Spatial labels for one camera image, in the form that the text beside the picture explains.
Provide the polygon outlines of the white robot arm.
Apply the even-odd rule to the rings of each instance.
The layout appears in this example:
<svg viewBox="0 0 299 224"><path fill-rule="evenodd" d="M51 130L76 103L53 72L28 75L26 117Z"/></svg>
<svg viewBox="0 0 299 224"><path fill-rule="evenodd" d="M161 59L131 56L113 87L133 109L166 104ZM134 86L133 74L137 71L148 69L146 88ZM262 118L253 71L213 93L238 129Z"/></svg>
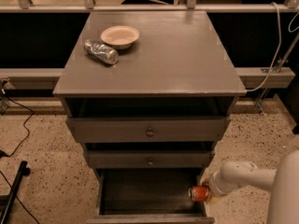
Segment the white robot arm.
<svg viewBox="0 0 299 224"><path fill-rule="evenodd" d="M260 169L251 161L227 161L203 183L214 197L252 186L270 192L266 224L299 224L299 150L277 169Z"/></svg>

